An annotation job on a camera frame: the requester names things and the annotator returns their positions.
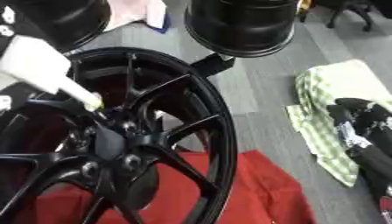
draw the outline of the gray carpet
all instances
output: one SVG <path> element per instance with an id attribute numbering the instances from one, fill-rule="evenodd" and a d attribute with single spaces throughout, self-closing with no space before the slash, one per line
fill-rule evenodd
<path id="1" fill-rule="evenodd" d="M 186 1 L 166 0 L 172 28 L 159 34 L 141 24 L 108 32 L 84 49 L 104 46 L 137 46 L 169 53 L 193 62 L 210 52 L 186 32 Z M 296 103 L 295 74 L 318 66 L 361 59 L 381 81 L 392 87 L 392 22 L 374 13 L 377 26 L 370 33 L 363 22 L 345 12 L 337 28 L 324 23 L 331 16 L 316 8 L 305 24 L 296 24 L 296 35 L 281 52 L 259 59 L 238 59 L 235 68 L 211 78 L 233 113 L 240 151 L 258 149 L 301 182 L 320 224 L 383 223 L 363 179 L 346 188 L 316 165 L 302 137 L 293 131 L 284 107 Z"/>

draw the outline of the red towel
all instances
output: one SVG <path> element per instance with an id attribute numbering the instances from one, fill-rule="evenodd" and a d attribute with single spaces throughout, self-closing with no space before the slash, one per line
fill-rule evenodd
<path id="1" fill-rule="evenodd" d="M 182 153 L 201 172 L 206 173 L 205 153 Z M 172 168 L 160 165 L 160 185 L 156 198 L 140 212 L 146 224 L 181 223 L 199 196 L 197 186 Z M 22 223 L 79 223 L 90 194 L 76 187 L 63 187 L 38 197 Z M 316 223 L 306 203 L 301 185 L 256 150 L 238 158 L 233 191 L 220 217 L 220 224 L 312 224 Z M 108 210 L 99 224 L 126 224 L 115 210 Z"/>

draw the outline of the green checkered towel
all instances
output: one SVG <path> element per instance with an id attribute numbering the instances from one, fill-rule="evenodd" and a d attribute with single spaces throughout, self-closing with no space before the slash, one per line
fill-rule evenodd
<path id="1" fill-rule="evenodd" d="M 302 134 L 311 154 L 337 180 L 353 186 L 358 165 L 340 144 L 327 105 L 338 98 L 378 102 L 392 111 L 392 95 L 360 60 L 311 68 L 296 78 L 299 105 L 287 107 L 292 126 Z"/>

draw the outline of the center bore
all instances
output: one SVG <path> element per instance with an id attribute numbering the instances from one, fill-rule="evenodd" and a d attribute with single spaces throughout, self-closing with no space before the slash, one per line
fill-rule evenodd
<path id="1" fill-rule="evenodd" d="M 120 155 L 125 148 L 125 138 L 98 124 L 95 136 L 95 153 L 106 160 Z"/>

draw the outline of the black wheel rim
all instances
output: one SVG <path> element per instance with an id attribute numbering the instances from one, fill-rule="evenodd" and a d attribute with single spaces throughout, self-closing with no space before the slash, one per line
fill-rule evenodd
<path id="1" fill-rule="evenodd" d="M 106 48 L 71 56 L 71 60 L 69 76 L 98 92 L 106 107 L 90 113 L 63 94 L 54 98 L 38 94 L 3 114 L 0 164 L 22 161 L 32 164 L 33 169 L 3 203 L 0 219 L 13 220 L 26 201 L 34 200 L 49 186 L 66 182 L 93 194 L 80 223 L 96 223 L 113 207 L 129 223 L 144 223 L 137 209 L 153 198 L 156 187 L 144 189 L 147 196 L 139 204 L 126 203 L 123 195 L 129 189 L 140 191 L 138 186 L 143 183 L 156 186 L 156 164 L 163 163 L 186 175 L 200 189 L 199 201 L 184 223 L 215 222 L 233 183 L 237 149 L 231 116 L 214 86 L 186 63 L 160 52 Z M 175 116 L 184 124 L 162 130 L 156 111 Z M 49 115 L 59 117 L 65 130 L 57 140 L 46 138 L 41 146 L 32 146 L 49 151 L 26 151 L 23 148 L 32 145 L 29 141 L 37 139 L 36 133 L 30 130 L 21 134 L 21 128 L 14 126 L 22 123 L 20 127 L 25 128 L 28 121 L 39 121 L 42 115 L 45 119 Z M 31 137 L 10 140 L 13 135 L 24 134 Z M 191 134 L 197 134 L 206 146 L 210 162 L 206 176 L 172 149 Z M 59 143 L 60 150 L 54 150 Z"/>

